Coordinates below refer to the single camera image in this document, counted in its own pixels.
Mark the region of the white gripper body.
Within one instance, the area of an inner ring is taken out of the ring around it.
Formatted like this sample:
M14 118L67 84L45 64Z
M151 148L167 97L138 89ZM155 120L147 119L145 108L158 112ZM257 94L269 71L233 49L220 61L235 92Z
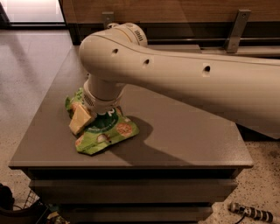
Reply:
M119 94L115 99L105 101L91 95L89 90L84 87L82 92L82 101L85 107L91 113L104 114L110 111L112 108L117 107L120 104L122 96L123 94Z

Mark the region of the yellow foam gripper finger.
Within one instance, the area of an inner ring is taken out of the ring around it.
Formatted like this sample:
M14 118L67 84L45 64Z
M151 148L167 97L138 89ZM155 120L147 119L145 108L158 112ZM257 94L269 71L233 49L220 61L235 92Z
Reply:
M78 135L96 117L97 114L95 112L91 112L81 103L75 103L73 105L73 116L69 128L75 135Z

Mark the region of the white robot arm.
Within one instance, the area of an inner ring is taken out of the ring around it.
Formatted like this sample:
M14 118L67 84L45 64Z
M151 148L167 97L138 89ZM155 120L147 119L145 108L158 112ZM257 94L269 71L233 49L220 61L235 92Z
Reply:
M275 59L153 50L132 23L88 35L79 58L89 74L83 100L92 114L114 108L131 84L280 138L280 64Z

